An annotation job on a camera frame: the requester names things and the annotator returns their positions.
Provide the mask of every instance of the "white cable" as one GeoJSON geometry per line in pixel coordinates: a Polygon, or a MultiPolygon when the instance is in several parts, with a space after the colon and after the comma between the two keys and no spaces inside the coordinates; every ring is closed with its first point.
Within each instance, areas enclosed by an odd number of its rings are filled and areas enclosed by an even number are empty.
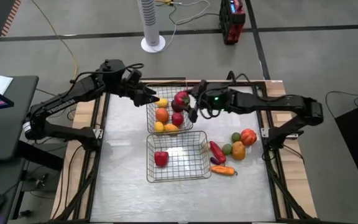
{"type": "Polygon", "coordinates": [[[158,52],[163,52],[164,50],[166,50],[169,47],[169,45],[171,45],[171,43],[173,41],[173,37],[175,36],[175,33],[177,31],[178,23],[189,21],[189,20],[191,20],[191,19],[193,19],[195,17],[198,17],[198,16],[202,15],[202,13],[204,13],[205,10],[207,10],[207,8],[209,8],[211,6],[211,3],[209,1],[207,1],[207,0],[200,0],[200,1],[197,1],[197,2],[189,3],[189,4],[182,4],[181,2],[172,2],[172,3],[175,3],[175,4],[179,5],[179,6],[192,6],[194,4],[198,4],[198,3],[201,3],[201,2],[206,2],[208,5],[201,12],[197,13],[196,15],[191,16],[191,17],[186,18],[186,19],[180,19],[180,20],[174,22],[175,28],[173,29],[171,40],[169,41],[169,43],[162,50],[159,50],[158,52]]]}

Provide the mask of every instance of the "wire basket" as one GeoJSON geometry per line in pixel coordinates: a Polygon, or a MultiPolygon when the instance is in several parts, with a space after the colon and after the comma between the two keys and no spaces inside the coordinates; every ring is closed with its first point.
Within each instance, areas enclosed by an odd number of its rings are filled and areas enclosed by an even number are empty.
{"type": "Polygon", "coordinates": [[[208,140],[203,131],[179,134],[151,134],[147,137],[147,181],[166,182],[196,180],[211,177],[208,158],[208,140]],[[156,152],[169,153],[168,164],[157,167],[156,152]]]}
{"type": "MultiPolygon", "coordinates": [[[[153,87],[151,88],[154,91],[157,92],[156,96],[159,98],[165,98],[168,100],[168,106],[167,111],[169,113],[169,121],[167,123],[172,124],[172,114],[174,113],[174,110],[171,107],[171,102],[173,101],[173,98],[175,97],[176,93],[179,91],[183,91],[186,88],[182,86],[164,86],[164,87],[153,87]]],[[[157,134],[155,132],[154,126],[155,122],[157,122],[157,119],[155,117],[155,111],[158,109],[158,106],[155,103],[149,103],[146,105],[147,110],[147,131],[151,134],[157,134]]],[[[185,118],[183,124],[181,124],[178,127],[178,131],[187,131],[193,128],[193,123],[189,120],[188,113],[186,111],[181,112],[183,117],[185,118]]]]}

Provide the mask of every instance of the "gray floor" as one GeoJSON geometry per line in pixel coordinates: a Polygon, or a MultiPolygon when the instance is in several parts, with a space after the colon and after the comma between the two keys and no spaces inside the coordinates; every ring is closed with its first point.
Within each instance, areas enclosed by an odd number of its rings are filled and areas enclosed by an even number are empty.
{"type": "MultiPolygon", "coordinates": [[[[142,24],[135,0],[37,1],[59,34],[140,32],[142,24]]],[[[208,12],[218,12],[220,1],[211,0],[208,12]]],[[[358,24],[358,1],[252,0],[258,27],[333,26],[358,24]]],[[[175,19],[188,17],[203,6],[180,7],[175,19]]],[[[172,30],[170,7],[158,8],[161,30],[172,30]]],[[[218,18],[206,16],[180,29],[215,29],[218,18]]],[[[30,0],[23,0],[8,36],[53,35],[30,0]]],[[[274,80],[284,80],[287,93],[324,102],[328,91],[358,93],[358,30],[261,33],[265,57],[274,80]]],[[[163,53],[140,49],[140,37],[68,40],[80,71],[94,70],[105,58],[126,64],[142,62],[145,77],[225,78],[228,71],[246,72],[263,79],[254,38],[241,36],[225,46],[219,34],[178,35],[163,53]]],[[[57,40],[0,42],[0,74],[38,75],[39,88],[54,93],[66,90],[73,76],[69,53],[57,40]]],[[[34,103],[47,99],[37,93],[34,103]]],[[[338,116],[353,107],[353,98],[332,95],[329,105],[338,116]]],[[[325,108],[322,125],[305,128],[300,138],[314,204],[322,220],[358,223],[358,171],[333,118],[325,108]]],[[[56,122],[69,125],[63,115],[56,122]]],[[[47,208],[49,200],[25,198],[23,208],[47,208]]],[[[35,212],[32,219],[45,221],[35,212]]]]}

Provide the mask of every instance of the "red pepper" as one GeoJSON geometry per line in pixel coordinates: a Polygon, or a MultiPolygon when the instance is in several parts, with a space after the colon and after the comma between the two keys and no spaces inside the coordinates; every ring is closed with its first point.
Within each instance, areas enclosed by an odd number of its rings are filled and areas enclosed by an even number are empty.
{"type": "Polygon", "coordinates": [[[178,92],[173,98],[173,100],[179,106],[187,106],[190,103],[189,94],[185,91],[178,92]]]}
{"type": "Polygon", "coordinates": [[[219,163],[226,162],[226,156],[223,154],[222,149],[215,143],[210,141],[209,145],[211,145],[211,151],[214,154],[215,158],[219,161],[219,163]]]}
{"type": "Polygon", "coordinates": [[[157,166],[165,166],[168,163],[169,154],[168,152],[155,152],[154,162],[157,166]]]}

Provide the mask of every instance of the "lime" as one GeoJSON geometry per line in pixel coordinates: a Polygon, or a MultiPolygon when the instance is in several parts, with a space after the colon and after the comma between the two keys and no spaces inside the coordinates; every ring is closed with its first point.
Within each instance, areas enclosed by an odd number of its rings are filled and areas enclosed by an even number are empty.
{"type": "Polygon", "coordinates": [[[232,142],[241,141],[241,134],[240,133],[233,133],[231,135],[231,141],[232,142]]]}
{"type": "Polygon", "coordinates": [[[232,146],[230,144],[225,144],[222,148],[223,154],[229,155],[231,153],[232,146]]]}

